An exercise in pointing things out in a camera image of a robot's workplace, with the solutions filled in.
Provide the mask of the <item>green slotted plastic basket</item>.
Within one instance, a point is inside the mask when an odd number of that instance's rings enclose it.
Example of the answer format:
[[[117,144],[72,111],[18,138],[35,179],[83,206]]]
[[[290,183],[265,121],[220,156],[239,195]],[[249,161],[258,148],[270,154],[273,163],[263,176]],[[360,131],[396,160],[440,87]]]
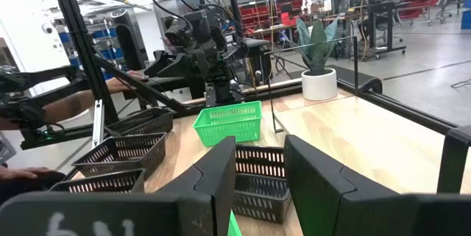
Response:
[[[238,226],[237,220],[233,212],[230,212],[229,226],[227,236],[242,236],[241,230]]]
[[[193,128],[205,146],[215,146],[227,136],[237,143],[259,140],[261,137],[262,103],[250,101],[203,109]]]

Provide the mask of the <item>person's leg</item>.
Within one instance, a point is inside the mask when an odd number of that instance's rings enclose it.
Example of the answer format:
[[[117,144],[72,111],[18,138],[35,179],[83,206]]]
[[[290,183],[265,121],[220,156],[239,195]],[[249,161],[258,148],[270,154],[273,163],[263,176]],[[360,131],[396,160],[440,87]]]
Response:
[[[56,171],[39,173],[34,179],[26,177],[0,180],[0,205],[7,200],[28,192],[49,190],[56,183],[61,182],[65,174]]]

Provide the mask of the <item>black tower fan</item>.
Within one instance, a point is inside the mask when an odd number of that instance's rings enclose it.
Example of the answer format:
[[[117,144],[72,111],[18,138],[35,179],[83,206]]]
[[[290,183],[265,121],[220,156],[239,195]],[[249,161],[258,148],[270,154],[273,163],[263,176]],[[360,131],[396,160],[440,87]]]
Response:
[[[127,68],[133,71],[145,69],[144,42],[139,38],[140,30],[135,28],[130,11],[118,8],[111,12],[111,19]]]

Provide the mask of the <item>silver aluminium bar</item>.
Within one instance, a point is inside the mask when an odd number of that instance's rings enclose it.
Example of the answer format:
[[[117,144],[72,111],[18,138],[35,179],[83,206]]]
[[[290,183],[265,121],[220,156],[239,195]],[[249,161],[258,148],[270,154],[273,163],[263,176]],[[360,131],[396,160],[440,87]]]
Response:
[[[105,110],[102,100],[95,100],[93,111],[93,135],[92,148],[96,148],[102,141],[104,136]]]

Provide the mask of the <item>green artificial snake plant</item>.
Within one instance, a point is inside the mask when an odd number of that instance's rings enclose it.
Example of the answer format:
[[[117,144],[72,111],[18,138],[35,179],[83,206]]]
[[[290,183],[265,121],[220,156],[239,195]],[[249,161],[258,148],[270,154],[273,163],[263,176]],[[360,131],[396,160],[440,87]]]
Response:
[[[338,20],[339,17],[334,18],[328,26],[324,26],[320,20],[314,21],[311,30],[303,20],[296,20],[298,44],[301,46],[302,58],[309,67],[308,75],[320,76],[328,73],[325,63],[336,45]]]

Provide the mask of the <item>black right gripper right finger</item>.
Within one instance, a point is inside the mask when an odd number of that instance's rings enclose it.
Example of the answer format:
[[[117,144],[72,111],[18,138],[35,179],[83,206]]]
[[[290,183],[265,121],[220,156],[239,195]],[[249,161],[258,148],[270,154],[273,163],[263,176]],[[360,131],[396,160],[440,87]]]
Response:
[[[471,236],[471,195],[399,194],[296,135],[283,156],[304,236]]]

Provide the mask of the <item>black slotted plastic basket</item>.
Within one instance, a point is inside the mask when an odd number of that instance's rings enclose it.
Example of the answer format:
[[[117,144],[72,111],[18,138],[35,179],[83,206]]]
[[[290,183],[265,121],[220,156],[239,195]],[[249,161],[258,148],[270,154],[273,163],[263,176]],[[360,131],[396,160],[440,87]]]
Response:
[[[172,111],[158,107],[135,112],[105,127],[106,133],[113,137],[170,132],[172,129]]]
[[[102,174],[84,179],[58,182],[49,190],[69,193],[143,193],[145,173],[146,170],[144,168],[139,168]]]
[[[234,214],[283,223],[291,203],[283,148],[238,144],[235,170]]]
[[[166,156],[166,132],[109,137],[72,165],[84,176],[139,168],[149,178]]]

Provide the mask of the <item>black stool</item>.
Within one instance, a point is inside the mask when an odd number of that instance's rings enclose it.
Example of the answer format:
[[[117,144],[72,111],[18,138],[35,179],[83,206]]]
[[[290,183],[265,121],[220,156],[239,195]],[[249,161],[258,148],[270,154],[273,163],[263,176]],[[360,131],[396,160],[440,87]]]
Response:
[[[248,79],[251,85],[257,87],[272,78],[272,61],[267,40],[243,38],[242,48],[248,63]]]

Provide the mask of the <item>black standing desk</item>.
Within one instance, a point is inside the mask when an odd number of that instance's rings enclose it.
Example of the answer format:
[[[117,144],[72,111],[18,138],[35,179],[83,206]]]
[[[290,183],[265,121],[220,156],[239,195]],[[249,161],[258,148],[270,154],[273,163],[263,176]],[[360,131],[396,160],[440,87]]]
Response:
[[[400,26],[395,3],[379,1],[374,4],[362,4],[354,7],[359,15],[360,36],[364,40],[363,53],[366,58],[379,60],[384,54],[394,51],[406,52],[404,39],[393,31]]]

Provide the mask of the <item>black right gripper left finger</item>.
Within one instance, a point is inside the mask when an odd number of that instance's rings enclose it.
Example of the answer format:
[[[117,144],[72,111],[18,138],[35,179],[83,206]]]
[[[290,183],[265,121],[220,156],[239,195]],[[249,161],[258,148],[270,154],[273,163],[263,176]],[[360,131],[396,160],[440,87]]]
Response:
[[[229,136],[154,193],[16,196],[0,207],[0,236],[227,236],[235,180]]]

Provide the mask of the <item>person's forearm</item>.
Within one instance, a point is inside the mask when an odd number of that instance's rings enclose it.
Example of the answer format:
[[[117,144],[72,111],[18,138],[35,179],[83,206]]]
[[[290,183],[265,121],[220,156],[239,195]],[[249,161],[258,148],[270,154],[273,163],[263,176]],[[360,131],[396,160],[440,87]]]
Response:
[[[64,99],[52,102],[43,107],[45,122],[57,123],[73,118],[93,106],[95,98],[91,90],[77,92]]]

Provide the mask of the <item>black curved bracket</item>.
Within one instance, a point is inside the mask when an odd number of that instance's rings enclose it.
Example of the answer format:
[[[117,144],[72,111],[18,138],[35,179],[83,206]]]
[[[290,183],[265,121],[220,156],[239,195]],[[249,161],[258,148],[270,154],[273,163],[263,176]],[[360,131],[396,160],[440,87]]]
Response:
[[[361,92],[382,93],[383,83],[379,78],[368,79],[362,86],[359,87]]]

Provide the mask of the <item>black aluminium rig frame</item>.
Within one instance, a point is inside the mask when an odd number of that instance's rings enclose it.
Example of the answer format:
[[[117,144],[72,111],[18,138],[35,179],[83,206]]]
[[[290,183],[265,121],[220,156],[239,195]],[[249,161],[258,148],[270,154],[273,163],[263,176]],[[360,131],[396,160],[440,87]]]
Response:
[[[88,37],[88,30],[80,14],[77,0],[58,0],[58,4],[78,55],[82,58],[85,75],[91,82],[92,93],[96,99],[103,99],[105,109],[111,112],[107,116],[107,122],[117,122],[118,116],[110,92],[105,85],[102,68],[113,71],[118,78],[127,80],[131,85],[148,93],[151,100],[163,102],[165,104],[163,110],[172,115],[186,117],[195,115],[203,109],[205,106],[203,102],[198,105],[188,105],[170,99],[152,87],[115,68],[106,60],[97,57],[91,39]],[[404,105],[381,93],[376,93],[365,86],[359,87],[356,83],[350,84],[339,80],[338,85],[341,89],[353,94],[359,101],[368,101],[374,104],[377,109],[388,110],[396,116],[401,116],[412,123],[443,135],[444,144],[440,154],[436,156],[438,162],[434,167],[437,170],[437,176],[434,178],[437,185],[436,192],[460,193],[465,188],[471,192],[471,153],[468,152],[471,147],[471,125],[457,126],[449,121]]]

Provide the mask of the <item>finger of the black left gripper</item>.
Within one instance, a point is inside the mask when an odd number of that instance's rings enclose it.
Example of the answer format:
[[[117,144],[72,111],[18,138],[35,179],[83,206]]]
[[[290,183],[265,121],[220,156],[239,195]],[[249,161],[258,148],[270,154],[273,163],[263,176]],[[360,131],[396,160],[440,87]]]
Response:
[[[156,50],[153,52],[155,61],[144,70],[144,75],[147,77],[156,77],[158,74],[171,64],[173,56],[164,50]]]
[[[170,76],[206,77],[206,56],[200,53],[179,53],[169,65]]]

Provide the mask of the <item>white round plant pot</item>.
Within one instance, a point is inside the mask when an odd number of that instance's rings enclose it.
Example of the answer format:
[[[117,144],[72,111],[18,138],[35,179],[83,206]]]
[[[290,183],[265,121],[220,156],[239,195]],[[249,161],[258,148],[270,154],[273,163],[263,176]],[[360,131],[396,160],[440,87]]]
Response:
[[[323,74],[313,75],[309,70],[301,73],[302,96],[311,101],[323,101],[337,96],[337,75],[333,68]]]

